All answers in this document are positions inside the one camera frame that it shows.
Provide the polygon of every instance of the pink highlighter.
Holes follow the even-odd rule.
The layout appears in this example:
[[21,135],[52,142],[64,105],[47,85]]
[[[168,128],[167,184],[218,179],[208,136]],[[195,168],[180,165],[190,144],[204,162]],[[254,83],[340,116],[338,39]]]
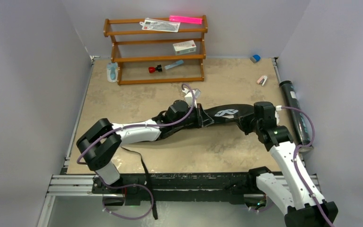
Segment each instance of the pink highlighter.
[[202,18],[196,18],[196,17],[170,16],[169,21],[183,22],[183,23],[190,23],[190,24],[202,24]]

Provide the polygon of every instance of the gray wall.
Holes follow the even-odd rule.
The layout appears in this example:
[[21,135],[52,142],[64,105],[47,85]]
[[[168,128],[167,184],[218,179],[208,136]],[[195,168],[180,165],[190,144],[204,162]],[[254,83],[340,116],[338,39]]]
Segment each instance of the gray wall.
[[336,226],[363,227],[363,1],[312,0],[278,61],[315,124],[305,157]]
[[[105,18],[203,14],[208,18],[209,30],[205,38],[208,57],[248,57],[253,53],[266,58],[277,57],[309,2],[310,0],[63,0],[89,54],[105,57],[111,52],[110,38],[105,38],[102,33]],[[136,25],[134,28],[141,29],[141,26]],[[169,38],[186,35],[192,34],[160,36]],[[132,35],[123,35],[118,40],[133,38]],[[139,38],[155,39],[158,36],[146,35]],[[172,54],[172,46],[123,46],[121,51],[125,56]]]
[[60,0],[0,0],[0,227],[37,224],[89,62]]

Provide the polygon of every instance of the marble-patterned surface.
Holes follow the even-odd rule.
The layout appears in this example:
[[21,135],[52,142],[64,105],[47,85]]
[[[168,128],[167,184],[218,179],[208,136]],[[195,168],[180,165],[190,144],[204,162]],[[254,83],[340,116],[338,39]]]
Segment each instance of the marble-patterned surface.
[[[174,100],[183,99],[179,83],[123,86],[109,83],[106,80],[108,62],[95,62],[76,140],[100,118],[108,118],[116,123],[145,121],[161,110],[166,110]],[[195,62],[186,62],[163,74],[147,72],[148,66],[159,63],[163,66],[168,64],[126,64],[123,79],[199,76],[199,67]],[[205,109],[233,103],[253,104],[257,101],[284,104],[271,59],[262,59],[256,64],[249,59],[206,59],[204,70],[204,82],[189,84],[201,90],[198,102]],[[268,81],[263,87],[256,84],[262,75],[268,75]],[[291,131],[287,112],[281,112],[280,119],[280,124],[286,125]],[[245,136],[234,124],[183,130],[162,141],[141,142],[125,147],[140,152],[149,171],[153,173],[239,172],[260,166],[267,166],[272,171],[280,170],[256,135],[252,133]],[[76,164],[79,154],[74,144],[68,174],[90,173],[87,166]],[[123,149],[116,151],[112,161],[121,173],[144,172],[139,156]]]

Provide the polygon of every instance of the blue block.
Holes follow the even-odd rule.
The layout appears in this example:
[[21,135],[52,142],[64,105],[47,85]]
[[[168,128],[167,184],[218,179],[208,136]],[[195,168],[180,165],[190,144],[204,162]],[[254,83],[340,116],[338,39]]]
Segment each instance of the blue block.
[[253,62],[253,63],[257,63],[259,60],[261,59],[261,57],[257,54],[253,55],[250,57],[250,60]]

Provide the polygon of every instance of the wooden shelf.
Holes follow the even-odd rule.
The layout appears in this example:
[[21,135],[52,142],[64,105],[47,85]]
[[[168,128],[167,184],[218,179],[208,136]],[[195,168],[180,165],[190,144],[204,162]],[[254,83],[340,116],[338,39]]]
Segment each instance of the wooden shelf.
[[204,59],[203,54],[194,55],[166,55],[166,56],[151,56],[151,57],[132,57],[132,58],[115,58],[114,62],[135,62],[135,61],[162,61],[162,60],[189,60],[189,59]]
[[[191,38],[191,39],[158,39],[158,40],[138,40],[138,41],[116,41],[116,35],[141,35],[141,34],[164,34],[169,32],[160,32],[160,31],[146,31],[146,30],[137,30],[137,31],[112,31],[111,25],[116,24],[134,24],[139,22],[144,22],[144,18],[139,19],[121,19],[121,20],[109,20],[106,19],[104,23],[104,36],[110,37],[112,41],[112,54],[111,61],[113,63],[117,62],[118,67],[118,84],[150,84],[150,83],[174,83],[174,82],[192,82],[192,81],[204,81],[204,67],[203,67],[203,59],[207,57],[207,52],[205,49],[205,39],[204,35],[208,32],[208,23],[207,17],[205,15],[200,16],[198,18],[202,18],[203,26],[199,28],[179,28],[178,33],[185,32],[200,32],[201,38]],[[154,18],[157,20],[165,20],[169,21],[168,17],[160,17]],[[119,51],[119,45],[136,45],[136,44],[163,44],[163,43],[180,43],[189,40],[194,40],[195,42],[200,42],[201,51],[200,54],[193,55],[169,55],[169,56],[155,56],[155,57],[130,57],[130,58],[122,58],[121,53]],[[197,78],[175,78],[175,79],[147,79],[147,80],[129,80],[122,81],[122,67],[124,62],[137,62],[137,61],[161,61],[161,60],[189,60],[189,59],[197,59],[200,63],[200,71],[201,77]]]
[[195,42],[201,42],[201,38],[194,39],[157,39],[157,40],[138,40],[138,41],[120,41],[117,45],[135,45],[135,44],[163,44],[163,43],[181,43],[194,40]]

